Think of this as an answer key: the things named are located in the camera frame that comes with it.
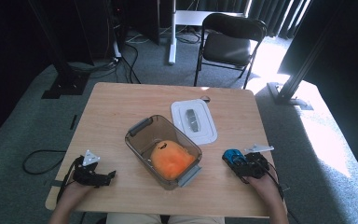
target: orange plush toy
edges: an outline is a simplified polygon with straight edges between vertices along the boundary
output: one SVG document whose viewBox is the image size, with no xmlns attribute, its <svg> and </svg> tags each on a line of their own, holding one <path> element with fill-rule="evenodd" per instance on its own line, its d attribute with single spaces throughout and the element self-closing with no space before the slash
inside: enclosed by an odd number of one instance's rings
<svg viewBox="0 0 358 224">
<path fill-rule="evenodd" d="M 177 143 L 167 140 L 159 142 L 151 155 L 155 170 L 166 180 L 174 180 L 196 158 Z"/>
</svg>

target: clear plastic container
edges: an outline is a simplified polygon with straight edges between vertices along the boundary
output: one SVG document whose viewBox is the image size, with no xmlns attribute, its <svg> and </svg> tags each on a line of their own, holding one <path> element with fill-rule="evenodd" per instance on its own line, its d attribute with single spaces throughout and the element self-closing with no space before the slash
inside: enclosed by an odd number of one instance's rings
<svg viewBox="0 0 358 224">
<path fill-rule="evenodd" d="M 160 141 L 170 140 L 184 147 L 196 159 L 174 180 L 161 176 L 151 162 L 151 154 Z M 161 115 L 143 119 L 132 126 L 126 134 L 125 141 L 133 153 L 143 162 L 146 169 L 156 178 L 165 189 L 184 187 L 197 176 L 201 167 L 198 166 L 202 152 L 184 133 Z"/>
</svg>

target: leg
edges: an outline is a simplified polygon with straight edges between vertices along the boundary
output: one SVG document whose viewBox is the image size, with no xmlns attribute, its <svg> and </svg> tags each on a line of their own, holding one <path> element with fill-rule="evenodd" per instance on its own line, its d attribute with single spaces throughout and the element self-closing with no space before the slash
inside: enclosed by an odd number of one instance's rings
<svg viewBox="0 0 358 224">
<path fill-rule="evenodd" d="M 197 86 L 197 80 L 199 78 L 199 71 L 201 70 L 201 67 L 202 67 L 202 47 L 200 47 L 199 58 L 197 59 L 197 68 L 196 68 L 196 76 L 194 77 L 194 86 Z"/>
<path fill-rule="evenodd" d="M 161 224 L 159 215 L 108 213 L 106 224 Z"/>
<path fill-rule="evenodd" d="M 225 224 L 224 217 L 171 216 L 169 224 Z"/>
</svg>

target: white desk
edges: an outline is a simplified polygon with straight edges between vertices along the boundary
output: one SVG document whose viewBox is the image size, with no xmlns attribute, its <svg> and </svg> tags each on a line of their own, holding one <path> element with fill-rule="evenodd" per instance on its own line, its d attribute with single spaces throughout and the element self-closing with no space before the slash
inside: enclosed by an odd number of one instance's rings
<svg viewBox="0 0 358 224">
<path fill-rule="evenodd" d="M 202 26 L 202 22 L 213 11 L 185 11 L 176 10 L 176 0 L 172 2 L 172 37 L 170 48 L 169 64 L 175 64 L 176 60 L 176 25 L 195 25 Z M 232 16 L 244 16 L 244 13 L 223 12 Z"/>
</svg>

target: chair backrest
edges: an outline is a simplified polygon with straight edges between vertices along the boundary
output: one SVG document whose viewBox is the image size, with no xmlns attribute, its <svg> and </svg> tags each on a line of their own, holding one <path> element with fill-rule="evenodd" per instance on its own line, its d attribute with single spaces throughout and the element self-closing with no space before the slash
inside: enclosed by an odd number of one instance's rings
<svg viewBox="0 0 358 224">
<path fill-rule="evenodd" d="M 211 29 L 235 38 L 245 38 L 260 42 L 267 34 L 264 22 L 245 17 L 229 16 L 223 13 L 212 13 L 202 23 L 202 32 Z"/>
</svg>

